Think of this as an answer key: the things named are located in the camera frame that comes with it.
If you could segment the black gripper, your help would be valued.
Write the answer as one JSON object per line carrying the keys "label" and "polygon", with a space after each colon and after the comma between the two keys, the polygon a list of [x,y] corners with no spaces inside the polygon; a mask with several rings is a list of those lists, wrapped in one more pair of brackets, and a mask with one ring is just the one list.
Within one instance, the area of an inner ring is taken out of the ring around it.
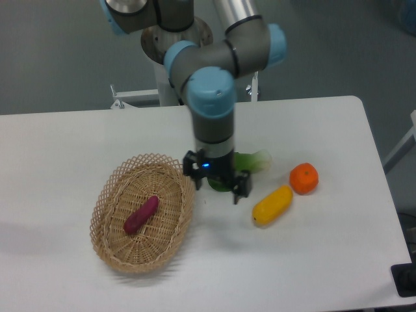
{"label": "black gripper", "polygon": [[249,170],[235,171],[234,149],[221,157],[208,157],[204,149],[196,153],[187,151],[183,157],[183,175],[193,180],[195,189],[202,186],[207,178],[233,193],[233,204],[247,198],[252,190],[252,177]]}

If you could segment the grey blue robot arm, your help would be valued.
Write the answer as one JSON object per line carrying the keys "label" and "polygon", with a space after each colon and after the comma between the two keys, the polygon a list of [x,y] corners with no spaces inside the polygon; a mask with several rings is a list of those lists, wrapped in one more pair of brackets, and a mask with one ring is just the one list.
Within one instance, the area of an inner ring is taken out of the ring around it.
{"label": "grey blue robot arm", "polygon": [[203,34],[192,1],[102,1],[117,34],[154,30],[155,61],[192,116],[195,149],[183,173],[199,187],[203,179],[228,188],[236,200],[249,196],[251,174],[235,168],[235,80],[273,67],[287,54],[282,29],[264,22],[254,1],[216,1],[225,38]]}

